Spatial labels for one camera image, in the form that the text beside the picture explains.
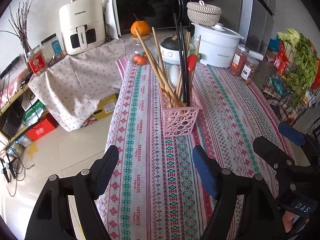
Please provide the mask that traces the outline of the person's right hand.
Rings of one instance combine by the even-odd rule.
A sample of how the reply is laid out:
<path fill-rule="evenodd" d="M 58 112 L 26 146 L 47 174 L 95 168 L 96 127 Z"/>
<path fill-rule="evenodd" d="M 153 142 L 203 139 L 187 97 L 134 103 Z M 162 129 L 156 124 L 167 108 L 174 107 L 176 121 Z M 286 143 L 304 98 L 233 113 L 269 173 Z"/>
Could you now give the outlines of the person's right hand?
<path fill-rule="evenodd" d="M 290 231 L 299 232 L 304 228 L 305 224 L 309 222 L 309 219 L 298 216 L 289 211 L 285 211 L 282 221 L 284 224 L 285 232 L 288 233 Z"/>

